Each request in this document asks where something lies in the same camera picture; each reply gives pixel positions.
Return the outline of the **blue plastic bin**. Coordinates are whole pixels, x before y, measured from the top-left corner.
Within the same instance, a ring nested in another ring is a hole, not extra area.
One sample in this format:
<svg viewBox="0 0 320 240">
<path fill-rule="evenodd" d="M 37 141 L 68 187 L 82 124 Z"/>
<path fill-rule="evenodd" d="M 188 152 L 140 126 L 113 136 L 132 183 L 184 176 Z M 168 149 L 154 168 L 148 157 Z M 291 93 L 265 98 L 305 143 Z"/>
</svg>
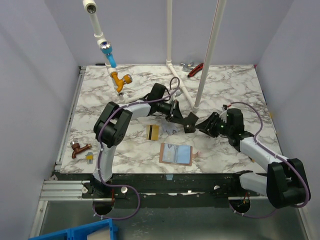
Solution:
<svg viewBox="0 0 320 240">
<path fill-rule="evenodd" d="M 87 240 L 90 234 L 93 234 L 102 229 L 109 230 L 106 235 L 111 240 L 117 239 L 118 227 L 111 219 L 101 220 L 89 224 L 80 225 L 77 227 L 67 228 L 44 235 L 31 237 L 30 240 Z"/>
</svg>

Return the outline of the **black VIP card stack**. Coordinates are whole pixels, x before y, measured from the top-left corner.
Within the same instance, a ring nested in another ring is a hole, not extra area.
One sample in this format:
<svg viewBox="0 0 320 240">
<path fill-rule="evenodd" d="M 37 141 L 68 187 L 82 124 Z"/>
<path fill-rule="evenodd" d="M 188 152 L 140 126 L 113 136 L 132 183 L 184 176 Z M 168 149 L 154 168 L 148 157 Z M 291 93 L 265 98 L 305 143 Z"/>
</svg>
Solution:
<svg viewBox="0 0 320 240">
<path fill-rule="evenodd" d="M 184 133 L 185 133 L 185 134 L 194 133 L 195 131 L 196 131 L 196 129 L 195 129 L 194 127 L 191 127 L 191 128 L 185 127 L 185 128 L 184 128 Z"/>
</svg>

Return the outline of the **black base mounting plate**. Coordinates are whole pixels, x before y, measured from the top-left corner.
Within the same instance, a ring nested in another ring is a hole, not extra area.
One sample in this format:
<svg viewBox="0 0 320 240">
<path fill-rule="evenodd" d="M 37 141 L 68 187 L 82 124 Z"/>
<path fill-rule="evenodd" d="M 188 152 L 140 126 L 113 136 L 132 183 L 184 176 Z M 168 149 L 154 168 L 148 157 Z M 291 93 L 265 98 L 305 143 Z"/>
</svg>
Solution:
<svg viewBox="0 0 320 240">
<path fill-rule="evenodd" d="M 84 199 L 108 202 L 115 208 L 227 208 L 229 200 L 246 194 L 234 173 L 115 173 L 107 184 L 91 178 L 83 183 Z"/>
</svg>

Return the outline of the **brown brass valve fitting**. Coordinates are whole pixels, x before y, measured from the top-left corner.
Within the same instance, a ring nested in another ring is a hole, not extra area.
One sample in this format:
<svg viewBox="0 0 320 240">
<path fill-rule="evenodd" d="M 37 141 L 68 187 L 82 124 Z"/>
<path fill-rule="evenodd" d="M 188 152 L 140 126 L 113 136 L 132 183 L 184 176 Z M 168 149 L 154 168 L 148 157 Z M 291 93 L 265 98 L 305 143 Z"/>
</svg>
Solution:
<svg viewBox="0 0 320 240">
<path fill-rule="evenodd" d="M 72 159 L 75 159 L 77 157 L 78 154 L 84 152 L 84 151 L 87 151 L 89 149 L 92 148 L 92 145 L 89 143 L 89 144 L 86 144 L 85 146 L 81 147 L 80 144 L 76 141 L 76 140 L 73 140 L 71 143 L 71 148 L 73 150 L 72 154 L 71 154 L 71 158 Z"/>
</svg>

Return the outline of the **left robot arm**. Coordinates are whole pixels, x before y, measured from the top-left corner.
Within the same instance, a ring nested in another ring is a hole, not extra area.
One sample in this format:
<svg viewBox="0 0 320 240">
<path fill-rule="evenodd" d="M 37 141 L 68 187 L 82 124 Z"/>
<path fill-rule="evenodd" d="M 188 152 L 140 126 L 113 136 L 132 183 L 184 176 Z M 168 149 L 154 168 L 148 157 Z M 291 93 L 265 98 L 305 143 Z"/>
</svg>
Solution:
<svg viewBox="0 0 320 240">
<path fill-rule="evenodd" d="M 120 106 L 111 101 L 105 106 L 93 128 L 95 138 L 100 143 L 93 173 L 94 178 L 98 180 L 94 184 L 93 191 L 99 197 L 104 198 L 110 194 L 111 185 L 107 181 L 113 174 L 112 165 L 116 147 L 124 139 L 131 121 L 159 112 L 168 122 L 182 125 L 185 133 L 195 132 L 198 117 L 192 112 L 183 117 L 179 102 L 167 101 L 164 97 L 166 90 L 164 85 L 156 83 L 150 93 L 135 102 Z"/>
</svg>

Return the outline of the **blue valve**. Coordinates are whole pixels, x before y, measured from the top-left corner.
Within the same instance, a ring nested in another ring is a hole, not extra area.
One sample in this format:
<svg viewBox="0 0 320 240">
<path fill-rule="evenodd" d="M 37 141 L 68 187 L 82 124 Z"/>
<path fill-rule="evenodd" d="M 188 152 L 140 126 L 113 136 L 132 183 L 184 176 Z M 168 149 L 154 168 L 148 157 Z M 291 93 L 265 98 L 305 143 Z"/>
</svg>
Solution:
<svg viewBox="0 0 320 240">
<path fill-rule="evenodd" d="M 104 56 L 106 57 L 110 66 L 112 68 L 116 68 L 117 64 L 116 64 L 116 61 L 113 57 L 113 48 L 112 48 L 111 43 L 109 41 L 102 41 L 99 44 L 99 48 L 100 48 L 101 52 L 104 54 Z"/>
</svg>

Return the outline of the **single silver VIP card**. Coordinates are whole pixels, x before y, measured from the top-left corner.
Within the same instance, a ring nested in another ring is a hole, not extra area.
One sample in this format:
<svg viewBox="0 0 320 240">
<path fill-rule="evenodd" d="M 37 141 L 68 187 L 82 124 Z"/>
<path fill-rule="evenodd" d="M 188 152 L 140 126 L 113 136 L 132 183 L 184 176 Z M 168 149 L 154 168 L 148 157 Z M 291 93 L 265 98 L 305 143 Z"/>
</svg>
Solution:
<svg viewBox="0 0 320 240">
<path fill-rule="evenodd" d="M 163 146 L 162 161 L 176 163 L 178 161 L 178 149 L 178 145 L 165 143 Z"/>
</svg>

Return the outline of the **single black VIP card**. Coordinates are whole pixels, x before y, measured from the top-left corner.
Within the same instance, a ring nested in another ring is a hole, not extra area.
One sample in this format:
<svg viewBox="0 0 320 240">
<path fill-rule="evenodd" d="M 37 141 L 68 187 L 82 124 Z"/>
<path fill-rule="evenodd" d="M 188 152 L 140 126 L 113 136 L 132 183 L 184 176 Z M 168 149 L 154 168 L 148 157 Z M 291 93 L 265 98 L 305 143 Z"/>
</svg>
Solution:
<svg viewBox="0 0 320 240">
<path fill-rule="evenodd" d="M 190 112 L 184 119 L 184 128 L 196 128 L 198 119 L 199 118 L 193 112 Z"/>
</svg>

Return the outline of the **orange valve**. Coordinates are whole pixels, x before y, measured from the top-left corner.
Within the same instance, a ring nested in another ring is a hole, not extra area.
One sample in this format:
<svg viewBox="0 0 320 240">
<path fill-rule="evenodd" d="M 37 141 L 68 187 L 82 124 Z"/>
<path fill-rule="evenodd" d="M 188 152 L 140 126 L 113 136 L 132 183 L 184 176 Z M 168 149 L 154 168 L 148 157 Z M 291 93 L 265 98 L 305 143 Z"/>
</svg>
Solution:
<svg viewBox="0 0 320 240">
<path fill-rule="evenodd" d="M 116 92 L 119 94 L 122 92 L 124 85 L 132 83 L 133 79 L 130 74 L 124 75 L 122 78 L 118 77 L 118 72 L 113 71 L 110 74 L 110 77 L 113 79 L 115 86 L 116 86 Z"/>
</svg>

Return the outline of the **gold credit card stack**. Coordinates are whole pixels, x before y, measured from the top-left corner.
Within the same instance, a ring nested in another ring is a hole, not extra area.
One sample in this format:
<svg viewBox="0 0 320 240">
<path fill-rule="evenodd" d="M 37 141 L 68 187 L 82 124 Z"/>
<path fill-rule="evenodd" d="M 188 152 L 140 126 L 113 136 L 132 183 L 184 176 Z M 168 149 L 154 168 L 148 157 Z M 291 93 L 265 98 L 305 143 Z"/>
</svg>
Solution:
<svg viewBox="0 0 320 240">
<path fill-rule="evenodd" d="M 160 126 L 156 124 L 150 124 L 146 126 L 146 139 L 150 141 L 159 140 Z"/>
</svg>

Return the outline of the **pink leather card holder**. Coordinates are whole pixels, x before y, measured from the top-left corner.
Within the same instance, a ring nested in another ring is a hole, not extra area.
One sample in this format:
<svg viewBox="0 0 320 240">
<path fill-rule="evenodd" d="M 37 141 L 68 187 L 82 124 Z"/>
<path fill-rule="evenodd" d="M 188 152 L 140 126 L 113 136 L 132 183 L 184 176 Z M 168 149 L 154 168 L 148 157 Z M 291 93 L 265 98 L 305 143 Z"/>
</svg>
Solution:
<svg viewBox="0 0 320 240">
<path fill-rule="evenodd" d="M 178 145 L 177 162 L 174 162 L 174 163 L 164 162 L 162 161 L 164 144 L 167 144 L 167 143 L 164 143 L 164 142 L 161 143 L 160 152 L 159 152 L 159 162 L 162 164 L 191 166 L 193 159 L 197 158 L 200 154 L 198 151 L 193 152 L 193 147 L 191 145 L 173 144 L 173 145 Z"/>
</svg>

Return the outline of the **white PVC pipe frame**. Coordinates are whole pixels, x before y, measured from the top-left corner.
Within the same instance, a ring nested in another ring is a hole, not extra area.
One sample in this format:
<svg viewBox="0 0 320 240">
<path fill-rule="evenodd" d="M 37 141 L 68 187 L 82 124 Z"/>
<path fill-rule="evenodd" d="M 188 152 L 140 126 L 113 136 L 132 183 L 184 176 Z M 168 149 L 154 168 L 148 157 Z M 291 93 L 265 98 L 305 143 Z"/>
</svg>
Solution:
<svg viewBox="0 0 320 240">
<path fill-rule="evenodd" d="M 178 89 L 182 91 L 182 94 L 185 96 L 186 100 L 188 101 L 189 105 L 191 106 L 191 110 L 194 112 L 197 112 L 199 109 L 200 101 L 202 98 L 203 90 L 205 87 L 206 79 L 208 76 L 208 71 L 209 71 L 209 66 L 213 57 L 216 41 L 218 38 L 219 30 L 220 30 L 220 25 L 223 19 L 223 14 L 226 6 L 226 1 L 225 0 L 218 0 L 216 4 L 216 9 L 214 13 L 214 18 L 213 18 L 213 23 L 212 23 L 212 28 L 211 28 L 211 33 L 210 33 L 210 38 L 208 42 L 208 47 L 204 59 L 204 65 L 197 89 L 197 94 L 195 100 L 191 97 L 189 91 L 187 90 L 187 87 L 183 83 L 183 81 L 180 81 Z M 97 46 L 99 47 L 100 43 L 103 41 L 107 41 L 104 33 L 101 29 L 98 16 L 97 16 L 97 4 L 93 0 L 83 0 L 82 1 L 83 7 L 85 12 L 89 15 L 91 25 L 93 27 L 93 32 L 94 32 L 94 37 L 96 39 Z M 167 50 L 166 50 L 166 67 L 169 69 L 169 71 L 172 73 L 174 77 L 178 77 L 178 73 L 176 72 L 173 64 L 172 64 L 172 35 L 173 35 L 173 2 L 171 0 L 168 0 L 166 2 L 166 23 L 167 23 Z M 117 67 L 112 68 L 107 61 L 107 58 L 103 54 L 104 57 L 104 65 L 107 69 L 108 75 L 112 72 L 117 72 Z M 116 95 L 118 96 L 119 102 L 121 104 L 127 104 L 136 101 L 137 99 L 141 98 L 142 96 L 135 96 L 131 98 L 125 98 L 123 96 L 123 91 L 121 93 L 117 93 L 116 91 L 116 84 L 114 83 L 114 80 L 112 79 L 113 82 L 113 87 L 115 90 Z"/>
</svg>

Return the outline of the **metal clamp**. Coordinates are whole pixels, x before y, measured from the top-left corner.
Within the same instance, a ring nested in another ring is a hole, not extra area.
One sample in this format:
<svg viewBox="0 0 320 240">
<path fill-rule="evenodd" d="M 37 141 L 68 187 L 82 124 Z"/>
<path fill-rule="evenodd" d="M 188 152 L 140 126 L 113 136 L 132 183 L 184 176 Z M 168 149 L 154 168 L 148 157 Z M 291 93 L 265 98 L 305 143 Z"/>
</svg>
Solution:
<svg viewBox="0 0 320 240">
<path fill-rule="evenodd" d="M 194 62 L 192 61 L 192 62 L 190 62 L 190 63 L 185 63 L 185 62 L 181 62 L 180 63 L 180 66 L 182 66 L 183 68 L 185 68 L 185 69 L 191 69 L 191 68 L 193 68 L 194 67 Z"/>
</svg>

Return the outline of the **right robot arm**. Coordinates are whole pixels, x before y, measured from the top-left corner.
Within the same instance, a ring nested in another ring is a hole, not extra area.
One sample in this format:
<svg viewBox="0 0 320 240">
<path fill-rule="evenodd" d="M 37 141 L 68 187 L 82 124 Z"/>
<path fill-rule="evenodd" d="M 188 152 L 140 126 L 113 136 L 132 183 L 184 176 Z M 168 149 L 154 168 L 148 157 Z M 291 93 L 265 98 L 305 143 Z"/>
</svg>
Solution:
<svg viewBox="0 0 320 240">
<path fill-rule="evenodd" d="M 284 157 L 260 143 L 256 136 L 245 130 L 240 109 L 227 109 L 225 117 L 213 112 L 195 127 L 213 138 L 220 135 L 226 137 L 232 147 L 247 155 L 266 171 L 266 176 L 251 171 L 238 173 L 236 180 L 230 183 L 230 191 L 234 195 L 241 196 L 247 190 L 253 191 L 266 196 L 276 209 L 299 207 L 311 199 L 302 161 Z"/>
</svg>

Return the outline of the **silver VIP card stack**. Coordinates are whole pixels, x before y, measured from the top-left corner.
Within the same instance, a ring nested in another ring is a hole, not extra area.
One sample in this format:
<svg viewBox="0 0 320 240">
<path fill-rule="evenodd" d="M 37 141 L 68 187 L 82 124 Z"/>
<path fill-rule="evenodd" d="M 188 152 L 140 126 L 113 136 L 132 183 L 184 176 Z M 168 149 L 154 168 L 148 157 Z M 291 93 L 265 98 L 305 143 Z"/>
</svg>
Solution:
<svg viewBox="0 0 320 240">
<path fill-rule="evenodd" d="M 179 130 L 174 123 L 164 122 L 161 124 L 162 132 L 169 136 L 176 134 Z"/>
</svg>

